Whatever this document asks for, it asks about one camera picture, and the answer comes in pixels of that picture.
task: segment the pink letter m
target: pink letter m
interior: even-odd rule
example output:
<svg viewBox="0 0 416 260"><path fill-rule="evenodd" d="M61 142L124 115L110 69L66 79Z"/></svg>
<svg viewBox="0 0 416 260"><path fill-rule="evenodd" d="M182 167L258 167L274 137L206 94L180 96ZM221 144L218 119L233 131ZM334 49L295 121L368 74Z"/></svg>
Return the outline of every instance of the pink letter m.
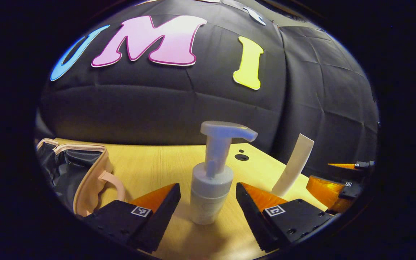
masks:
<svg viewBox="0 0 416 260"><path fill-rule="evenodd" d="M91 66L108 66L120 60L118 51L126 39L127 54L136 61L152 44L163 37L160 46L149 54L149 59L157 64L189 66L195 64L192 54L197 29L206 24L203 18L182 15L155 28L150 16L141 16L122 22L122 28L109 41L102 53L94 58Z"/></svg>

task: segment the black fabric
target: black fabric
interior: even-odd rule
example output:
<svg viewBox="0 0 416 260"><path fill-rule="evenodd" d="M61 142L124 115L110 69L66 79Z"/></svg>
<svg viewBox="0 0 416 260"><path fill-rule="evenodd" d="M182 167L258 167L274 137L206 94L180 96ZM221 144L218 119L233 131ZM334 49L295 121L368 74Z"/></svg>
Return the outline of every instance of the black fabric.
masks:
<svg viewBox="0 0 416 260"><path fill-rule="evenodd" d="M302 172L306 176L321 176L327 163L373 160L378 109L361 67L324 31L280 30L289 87L271 154L287 163L302 133L315 142Z"/></svg>
<svg viewBox="0 0 416 260"><path fill-rule="evenodd" d="M269 152L285 95L282 37L267 19L267 26L252 20L241 8L244 5L225 3L150 2L130 6L92 27L84 36L110 25L68 72L54 82L47 81L40 112L48 128L60 138L89 142L190 145L206 143L206 136L200 133L203 121L221 120L259 132L253 145ZM144 15L150 15L155 26L180 15L206 19L208 23L198 29L194 39L196 63L184 67L150 61L148 54L159 46L158 40L137 61L129 60L123 43L119 49L123 55L116 64L93 68L91 61L121 23ZM242 57L239 36L264 49L257 91L233 80Z"/></svg>
<svg viewBox="0 0 416 260"><path fill-rule="evenodd" d="M36 151L41 170L58 199L71 212L79 184L102 152L65 150L57 155L53 145L43 143Z"/></svg>

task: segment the soap pump bottle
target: soap pump bottle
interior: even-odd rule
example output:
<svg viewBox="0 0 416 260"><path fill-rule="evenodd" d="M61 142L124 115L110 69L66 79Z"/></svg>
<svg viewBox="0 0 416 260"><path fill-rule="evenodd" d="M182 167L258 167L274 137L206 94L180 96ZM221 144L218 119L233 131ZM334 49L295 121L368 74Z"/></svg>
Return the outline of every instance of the soap pump bottle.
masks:
<svg viewBox="0 0 416 260"><path fill-rule="evenodd" d="M258 133L237 123L205 121L201 130L207 135L205 162L195 165L190 185L190 218L200 225L211 224L218 217L233 180L233 171L226 166L232 138L248 142Z"/></svg>

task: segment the table surface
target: table surface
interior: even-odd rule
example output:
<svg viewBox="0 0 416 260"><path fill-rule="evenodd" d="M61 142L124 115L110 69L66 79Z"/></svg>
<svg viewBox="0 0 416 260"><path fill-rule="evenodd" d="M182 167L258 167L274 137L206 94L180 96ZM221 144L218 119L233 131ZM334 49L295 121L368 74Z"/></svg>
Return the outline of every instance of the table surface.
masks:
<svg viewBox="0 0 416 260"><path fill-rule="evenodd" d="M59 144L87 143L56 138ZM265 191L282 174L285 164L270 157L249 143L232 144L226 164L234 171L231 191L218 216L210 225L197 225L189 219L190 181L192 168L205 160L204 145L141 146L89 143L104 145L114 166L113 174L124 184L127 201L138 198L163 186L179 183L181 199L168 224L160 245L152 255L164 260L251 260L265 255L261 251L235 198L237 182L245 182ZM240 154L248 161L234 158ZM308 177L300 174L284 199L304 199L322 211L325 207L306 189ZM116 199L117 192L110 184L99 194L99 206Z"/></svg>

